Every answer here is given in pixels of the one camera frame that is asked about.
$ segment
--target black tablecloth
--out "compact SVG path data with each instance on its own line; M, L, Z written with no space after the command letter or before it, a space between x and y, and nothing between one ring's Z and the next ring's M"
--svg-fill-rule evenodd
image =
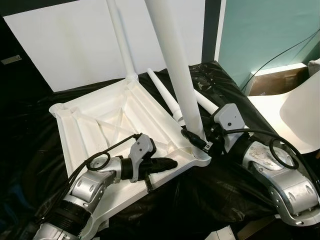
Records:
M193 86L218 106L235 103L247 126L273 131L217 62L190 66ZM166 69L156 72L174 96ZM14 102L1 118L0 231L23 228L36 209L57 192L67 171L51 105L65 103L119 79ZM142 86L171 114L147 73ZM203 119L209 114L199 107ZM234 161L216 157L207 167L192 167L110 219L101 239L202 239L232 223L258 219L276 211L268 191Z

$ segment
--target white panel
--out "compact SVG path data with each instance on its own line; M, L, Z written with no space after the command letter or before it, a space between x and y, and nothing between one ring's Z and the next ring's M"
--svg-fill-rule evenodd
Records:
M188 64L201 62L205 0L171 0ZM166 67L143 0L118 0L138 73ZM79 0L4 17L53 91L124 78L105 0Z

